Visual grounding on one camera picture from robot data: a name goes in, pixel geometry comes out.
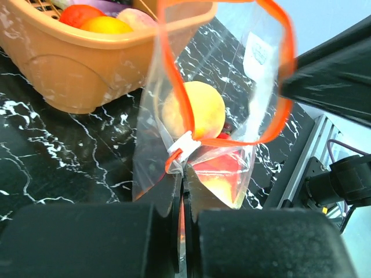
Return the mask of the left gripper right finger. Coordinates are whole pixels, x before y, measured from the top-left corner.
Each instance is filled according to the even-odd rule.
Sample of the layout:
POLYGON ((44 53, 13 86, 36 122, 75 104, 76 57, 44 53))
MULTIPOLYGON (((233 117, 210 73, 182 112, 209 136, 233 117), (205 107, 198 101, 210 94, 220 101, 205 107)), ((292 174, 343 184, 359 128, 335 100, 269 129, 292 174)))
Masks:
POLYGON ((339 231, 322 213, 232 210, 191 166, 184 176, 188 277, 355 277, 339 231))

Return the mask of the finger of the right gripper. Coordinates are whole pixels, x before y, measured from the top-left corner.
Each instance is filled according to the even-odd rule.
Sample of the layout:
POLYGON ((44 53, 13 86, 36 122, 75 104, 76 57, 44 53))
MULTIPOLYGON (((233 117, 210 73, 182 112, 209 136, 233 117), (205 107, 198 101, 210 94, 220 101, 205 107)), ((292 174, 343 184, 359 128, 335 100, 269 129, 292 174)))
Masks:
POLYGON ((282 95, 370 127, 370 17, 299 56, 282 95))

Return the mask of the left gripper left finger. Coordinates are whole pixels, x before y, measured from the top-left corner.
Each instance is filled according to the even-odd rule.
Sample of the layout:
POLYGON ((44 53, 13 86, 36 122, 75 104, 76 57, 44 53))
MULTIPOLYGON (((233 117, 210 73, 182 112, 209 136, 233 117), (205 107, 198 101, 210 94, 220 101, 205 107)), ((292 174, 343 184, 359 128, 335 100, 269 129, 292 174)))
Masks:
POLYGON ((29 205, 1 234, 2 277, 174 277, 180 175, 135 202, 29 205))

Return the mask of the peach front fruit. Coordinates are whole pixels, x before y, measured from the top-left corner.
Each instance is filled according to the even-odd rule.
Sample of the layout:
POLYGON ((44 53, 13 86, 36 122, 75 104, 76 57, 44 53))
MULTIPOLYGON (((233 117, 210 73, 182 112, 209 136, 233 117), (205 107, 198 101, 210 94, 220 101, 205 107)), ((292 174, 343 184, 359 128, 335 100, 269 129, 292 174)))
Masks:
POLYGON ((242 206, 250 177, 250 159, 244 150, 198 164, 193 169, 200 182, 231 209, 242 206))

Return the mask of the peach fruit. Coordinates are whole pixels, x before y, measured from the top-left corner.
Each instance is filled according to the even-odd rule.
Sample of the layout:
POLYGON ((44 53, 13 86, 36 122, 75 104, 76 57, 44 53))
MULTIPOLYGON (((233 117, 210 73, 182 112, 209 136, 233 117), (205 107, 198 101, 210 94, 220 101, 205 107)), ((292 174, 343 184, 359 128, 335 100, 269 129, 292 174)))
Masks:
POLYGON ((193 169, 200 182, 231 209, 242 206, 250 177, 250 159, 244 150, 198 164, 193 169))
MULTIPOLYGON (((216 138, 225 123, 225 103, 220 93, 211 85, 200 81, 184 83, 195 121, 195 139, 216 138)), ((173 138, 188 130, 184 127, 179 102, 171 92, 162 107, 162 121, 173 138)))

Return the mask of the clear orange zip bag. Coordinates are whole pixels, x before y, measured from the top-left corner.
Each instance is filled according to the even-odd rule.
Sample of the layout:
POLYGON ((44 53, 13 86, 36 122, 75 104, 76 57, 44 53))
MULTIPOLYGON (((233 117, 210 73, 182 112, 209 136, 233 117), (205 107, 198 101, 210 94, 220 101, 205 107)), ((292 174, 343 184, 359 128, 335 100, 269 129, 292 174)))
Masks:
POLYGON ((229 58, 212 53, 192 75, 179 55, 209 23, 221 1, 159 1, 158 29, 147 84, 141 94, 133 157, 133 198, 180 181, 191 166, 201 184, 232 209, 242 205, 254 149, 282 131, 293 103, 275 90, 295 70, 296 46, 288 14, 275 1, 254 1, 255 16, 229 58))

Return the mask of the peach top fruit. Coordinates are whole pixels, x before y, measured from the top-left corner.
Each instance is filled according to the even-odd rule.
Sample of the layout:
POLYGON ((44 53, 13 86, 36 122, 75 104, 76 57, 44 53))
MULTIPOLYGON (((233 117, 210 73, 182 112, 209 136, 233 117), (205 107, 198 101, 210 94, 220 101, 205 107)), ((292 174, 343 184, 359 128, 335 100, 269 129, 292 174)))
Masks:
MULTIPOLYGON (((200 81, 184 83, 195 121, 195 139, 216 138, 225 123, 225 103, 220 93, 211 85, 200 81)), ((179 102, 171 92, 162 107, 162 121, 173 138, 188 130, 184 127, 179 102)))

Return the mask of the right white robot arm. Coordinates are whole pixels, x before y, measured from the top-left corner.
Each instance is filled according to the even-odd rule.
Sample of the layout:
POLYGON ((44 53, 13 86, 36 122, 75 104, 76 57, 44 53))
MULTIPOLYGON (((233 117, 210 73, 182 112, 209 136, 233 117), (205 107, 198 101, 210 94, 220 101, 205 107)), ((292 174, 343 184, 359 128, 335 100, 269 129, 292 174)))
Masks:
MULTIPOLYGON (((370 18, 301 55, 282 95, 370 126, 370 18)), ((334 130, 320 117, 280 201, 281 207, 319 209, 344 201, 370 205, 370 155, 326 160, 334 130)))

